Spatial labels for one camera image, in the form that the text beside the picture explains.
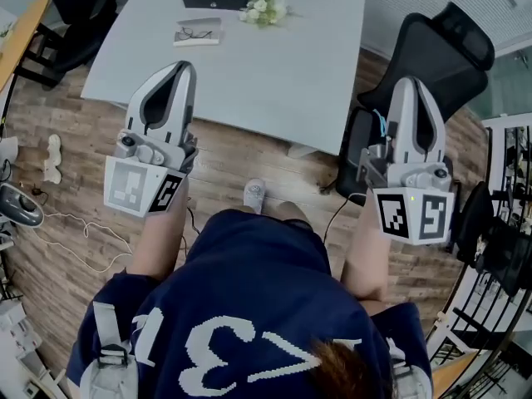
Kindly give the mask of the person's right leg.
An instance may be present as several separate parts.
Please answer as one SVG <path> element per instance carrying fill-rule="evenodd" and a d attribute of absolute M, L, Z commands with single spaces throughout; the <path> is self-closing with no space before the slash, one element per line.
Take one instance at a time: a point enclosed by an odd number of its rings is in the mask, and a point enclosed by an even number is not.
<path fill-rule="evenodd" d="M 309 224 L 308 218 L 305 213 L 293 202 L 284 201 L 279 204 L 275 209 L 276 217 L 282 221 L 286 220 L 298 220 L 306 224 Z"/>

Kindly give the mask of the person's grey shoe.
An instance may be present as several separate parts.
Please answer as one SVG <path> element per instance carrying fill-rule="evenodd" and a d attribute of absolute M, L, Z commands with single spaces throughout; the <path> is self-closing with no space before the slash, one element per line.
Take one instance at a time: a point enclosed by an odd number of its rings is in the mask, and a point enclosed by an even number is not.
<path fill-rule="evenodd" d="M 266 187 L 261 179 L 252 179 L 244 187 L 243 204 L 255 214 L 262 214 Z"/>

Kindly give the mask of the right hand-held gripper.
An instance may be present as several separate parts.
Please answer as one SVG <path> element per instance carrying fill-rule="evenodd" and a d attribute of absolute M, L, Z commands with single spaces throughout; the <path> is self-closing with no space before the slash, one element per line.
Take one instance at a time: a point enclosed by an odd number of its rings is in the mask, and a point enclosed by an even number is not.
<path fill-rule="evenodd" d="M 405 244 L 442 244 L 450 231 L 454 194 L 451 174 L 442 162 L 441 113 L 421 80 L 403 77 L 397 82 L 390 105 L 392 123 L 394 162 L 383 155 L 383 145 L 362 150 L 359 162 L 359 178 L 372 191 L 380 229 Z M 415 148 L 424 162 L 407 162 Z"/>

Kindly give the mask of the black metal rack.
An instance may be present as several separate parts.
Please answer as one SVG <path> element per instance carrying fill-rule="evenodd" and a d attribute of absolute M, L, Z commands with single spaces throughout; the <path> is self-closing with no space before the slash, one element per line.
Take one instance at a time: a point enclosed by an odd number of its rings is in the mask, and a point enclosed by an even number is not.
<path fill-rule="evenodd" d="M 434 399 L 510 397 L 532 377 L 532 111 L 483 122 L 488 171 L 458 213 L 464 266 L 427 338 Z"/>

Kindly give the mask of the white lumpy floor object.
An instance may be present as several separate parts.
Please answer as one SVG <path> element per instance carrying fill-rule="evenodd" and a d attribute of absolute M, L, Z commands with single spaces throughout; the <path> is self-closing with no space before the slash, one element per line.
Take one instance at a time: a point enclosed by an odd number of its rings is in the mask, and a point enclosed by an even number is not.
<path fill-rule="evenodd" d="M 57 134 L 50 135 L 48 138 L 47 152 L 48 157 L 43 162 L 43 180 L 59 185 L 62 181 L 62 174 L 58 166 L 62 163 L 61 138 Z"/>

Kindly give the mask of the white glasses case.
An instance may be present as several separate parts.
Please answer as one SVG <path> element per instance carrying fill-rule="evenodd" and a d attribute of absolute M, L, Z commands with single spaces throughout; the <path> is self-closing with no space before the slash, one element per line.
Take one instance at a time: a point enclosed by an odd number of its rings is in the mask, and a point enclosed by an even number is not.
<path fill-rule="evenodd" d="M 177 32 L 182 27 L 192 28 L 195 32 L 212 31 L 210 39 L 190 39 L 180 40 L 177 37 Z M 204 17 L 181 20 L 176 23 L 175 35 L 173 39 L 174 47 L 197 47 L 197 46 L 216 46 L 219 45 L 223 39 L 224 31 L 222 22 L 219 17 Z"/>

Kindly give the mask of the black mesh office chair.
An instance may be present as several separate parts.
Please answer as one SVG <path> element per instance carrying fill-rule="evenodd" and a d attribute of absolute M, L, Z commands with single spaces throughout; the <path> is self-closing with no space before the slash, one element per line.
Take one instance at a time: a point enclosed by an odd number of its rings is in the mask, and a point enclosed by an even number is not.
<path fill-rule="evenodd" d="M 380 82 L 357 95 L 342 140 L 337 178 L 322 188 L 362 204 L 357 169 L 362 149 L 383 141 L 392 91 L 398 80 L 414 76 L 434 96 L 444 120 L 483 92 L 495 49 L 487 34 L 453 2 L 434 17 L 408 14 L 403 20 L 392 59 Z"/>

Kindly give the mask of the wooden desk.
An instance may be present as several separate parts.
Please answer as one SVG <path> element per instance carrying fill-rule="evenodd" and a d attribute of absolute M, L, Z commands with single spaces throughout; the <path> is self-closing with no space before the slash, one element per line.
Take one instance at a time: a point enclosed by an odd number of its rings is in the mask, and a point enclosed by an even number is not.
<path fill-rule="evenodd" d="M 27 10 L 17 19 L 11 35 L 0 48 L 0 91 L 6 86 L 11 75 L 22 60 L 24 52 L 27 50 L 44 12 L 47 9 L 49 0 L 36 0 L 32 2 Z"/>

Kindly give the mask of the black eyeglasses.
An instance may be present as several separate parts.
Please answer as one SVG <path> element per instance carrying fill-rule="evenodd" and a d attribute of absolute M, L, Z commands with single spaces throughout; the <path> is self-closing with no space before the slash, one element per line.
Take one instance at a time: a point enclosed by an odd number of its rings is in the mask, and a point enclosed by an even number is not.
<path fill-rule="evenodd" d="M 195 32 L 192 28 L 189 27 L 182 27 L 177 32 L 177 37 L 180 40 L 190 40 L 190 39 L 210 39 L 212 36 L 212 31 L 204 31 L 204 32 Z"/>

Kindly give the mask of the grey rounded device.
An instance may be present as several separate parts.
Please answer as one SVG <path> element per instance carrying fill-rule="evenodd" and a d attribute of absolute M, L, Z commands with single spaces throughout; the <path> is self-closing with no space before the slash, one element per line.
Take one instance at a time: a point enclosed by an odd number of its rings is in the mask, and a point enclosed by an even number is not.
<path fill-rule="evenodd" d="M 8 221 L 35 229 L 42 225 L 44 213 L 32 197 L 3 182 L 0 184 L 0 224 Z"/>

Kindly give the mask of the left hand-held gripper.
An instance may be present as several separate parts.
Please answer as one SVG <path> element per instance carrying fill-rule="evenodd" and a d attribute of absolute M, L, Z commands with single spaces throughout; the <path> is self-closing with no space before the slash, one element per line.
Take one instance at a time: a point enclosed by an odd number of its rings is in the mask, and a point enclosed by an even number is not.
<path fill-rule="evenodd" d="M 197 138 L 184 134 L 192 120 L 195 88 L 192 64 L 175 62 L 133 93 L 126 111 L 128 130 L 120 131 L 115 153 L 106 157 L 106 206 L 139 218 L 169 210 L 198 154 Z M 149 130 L 162 141 L 141 135 Z"/>

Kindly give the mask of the white flower bouquet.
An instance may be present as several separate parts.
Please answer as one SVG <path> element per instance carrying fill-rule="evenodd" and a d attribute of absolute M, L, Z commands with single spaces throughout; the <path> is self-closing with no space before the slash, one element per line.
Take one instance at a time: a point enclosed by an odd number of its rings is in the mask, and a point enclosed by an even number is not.
<path fill-rule="evenodd" d="M 278 27 L 287 17 L 294 17 L 296 12 L 286 0 L 248 0 L 239 10 L 241 22 L 259 28 Z"/>

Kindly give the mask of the person's left forearm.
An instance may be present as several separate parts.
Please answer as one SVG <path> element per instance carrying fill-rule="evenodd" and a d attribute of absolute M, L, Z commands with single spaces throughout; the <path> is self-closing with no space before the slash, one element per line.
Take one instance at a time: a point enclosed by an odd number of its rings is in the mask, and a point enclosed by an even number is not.
<path fill-rule="evenodd" d="M 185 178 L 169 210 L 145 219 L 140 240 L 126 268 L 128 274 L 163 281 L 174 272 L 185 229 L 188 194 L 189 179 Z"/>

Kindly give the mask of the navy blue printed shirt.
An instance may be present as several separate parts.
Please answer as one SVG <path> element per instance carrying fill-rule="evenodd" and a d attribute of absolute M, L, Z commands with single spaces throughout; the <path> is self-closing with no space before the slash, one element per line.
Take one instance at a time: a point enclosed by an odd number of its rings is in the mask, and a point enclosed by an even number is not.
<path fill-rule="evenodd" d="M 118 273 L 80 326 L 67 378 L 89 399 L 432 399 L 419 313 L 374 316 L 308 228 L 228 209 L 166 280 Z"/>

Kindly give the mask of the person's right forearm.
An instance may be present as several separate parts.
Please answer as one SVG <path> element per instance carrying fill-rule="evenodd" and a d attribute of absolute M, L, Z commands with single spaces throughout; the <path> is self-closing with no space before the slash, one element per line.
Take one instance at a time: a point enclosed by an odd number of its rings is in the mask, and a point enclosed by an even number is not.
<path fill-rule="evenodd" d="M 361 302 L 384 302 L 388 286 L 391 240 L 381 231 L 373 193 L 358 217 L 343 266 L 341 282 Z"/>

